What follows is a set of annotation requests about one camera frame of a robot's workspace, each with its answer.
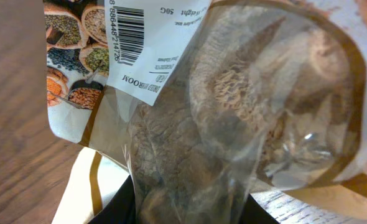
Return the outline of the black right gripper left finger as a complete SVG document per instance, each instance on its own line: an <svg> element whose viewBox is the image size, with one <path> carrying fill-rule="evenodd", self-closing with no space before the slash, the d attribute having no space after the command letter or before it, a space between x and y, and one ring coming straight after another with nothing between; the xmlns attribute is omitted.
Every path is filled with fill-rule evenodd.
<svg viewBox="0 0 367 224"><path fill-rule="evenodd" d="M109 204L88 224L136 224L135 193L130 175Z"/></svg>

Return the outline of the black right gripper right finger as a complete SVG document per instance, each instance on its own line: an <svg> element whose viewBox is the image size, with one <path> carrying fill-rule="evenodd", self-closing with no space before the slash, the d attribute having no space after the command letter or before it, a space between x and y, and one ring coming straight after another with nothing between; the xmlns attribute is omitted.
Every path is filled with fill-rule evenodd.
<svg viewBox="0 0 367 224"><path fill-rule="evenodd" d="M239 224L279 224L255 199L248 195Z"/></svg>

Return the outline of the dried mushroom pouch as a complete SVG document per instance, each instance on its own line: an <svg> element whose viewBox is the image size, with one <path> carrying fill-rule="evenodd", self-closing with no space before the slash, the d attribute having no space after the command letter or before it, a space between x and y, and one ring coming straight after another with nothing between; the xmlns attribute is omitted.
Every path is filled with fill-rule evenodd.
<svg viewBox="0 0 367 224"><path fill-rule="evenodd" d="M367 198L367 1L45 1L54 135L92 150L57 222L130 175L136 223L239 223L248 195Z"/></svg>

